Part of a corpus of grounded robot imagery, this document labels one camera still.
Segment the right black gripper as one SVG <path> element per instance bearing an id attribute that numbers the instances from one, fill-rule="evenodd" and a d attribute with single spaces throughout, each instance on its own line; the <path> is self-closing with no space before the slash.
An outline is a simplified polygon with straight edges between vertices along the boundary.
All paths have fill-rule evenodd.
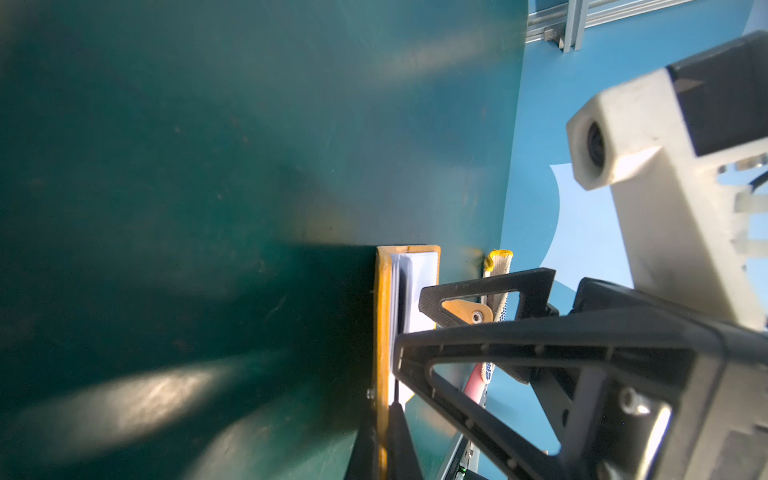
<path id="1" fill-rule="evenodd" d="M 569 479 L 763 479 L 767 338 L 585 279 L 560 350 Z"/>

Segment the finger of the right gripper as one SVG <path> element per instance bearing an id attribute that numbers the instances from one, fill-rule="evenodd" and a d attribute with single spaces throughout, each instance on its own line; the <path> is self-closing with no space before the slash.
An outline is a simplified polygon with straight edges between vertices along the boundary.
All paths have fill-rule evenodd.
<path id="1" fill-rule="evenodd" d="M 558 309 L 549 303 L 555 271 L 535 268 L 525 271 L 489 276 L 425 287 L 420 294 L 419 311 L 441 329 L 470 326 L 449 313 L 445 306 L 449 300 L 482 298 L 490 300 L 493 314 L 504 314 L 505 321 L 527 321 L 557 317 Z"/>
<path id="2" fill-rule="evenodd" d="M 395 373 L 446 420 L 475 443 L 510 479 L 569 479 L 558 455 L 571 406 L 575 378 L 567 372 L 561 346 L 566 317 L 504 322 L 405 334 L 395 343 Z M 558 437 L 559 451 L 547 454 L 514 428 L 448 383 L 440 364 L 489 362 L 524 367 Z"/>

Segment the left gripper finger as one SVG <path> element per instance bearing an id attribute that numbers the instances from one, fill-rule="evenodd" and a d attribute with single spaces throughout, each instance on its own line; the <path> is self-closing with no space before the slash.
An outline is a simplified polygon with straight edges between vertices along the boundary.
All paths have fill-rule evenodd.
<path id="1" fill-rule="evenodd" d="M 387 413 L 388 424 L 381 431 L 375 408 L 364 411 L 345 479 L 423 478 L 402 406 L 394 403 Z"/>

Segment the yellow leather card holder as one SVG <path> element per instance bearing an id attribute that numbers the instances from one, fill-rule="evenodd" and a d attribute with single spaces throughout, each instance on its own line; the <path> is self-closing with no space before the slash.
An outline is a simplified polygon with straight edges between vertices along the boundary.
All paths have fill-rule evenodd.
<path id="1" fill-rule="evenodd" d="M 385 444 L 390 406 L 405 406 L 414 393 L 396 379 L 394 343 L 398 335 L 430 330 L 435 323 L 418 308 L 421 291 L 439 282 L 437 245 L 379 246 L 374 283 L 374 363 L 371 400 L 375 412 L 374 472 L 385 479 L 393 471 Z"/>

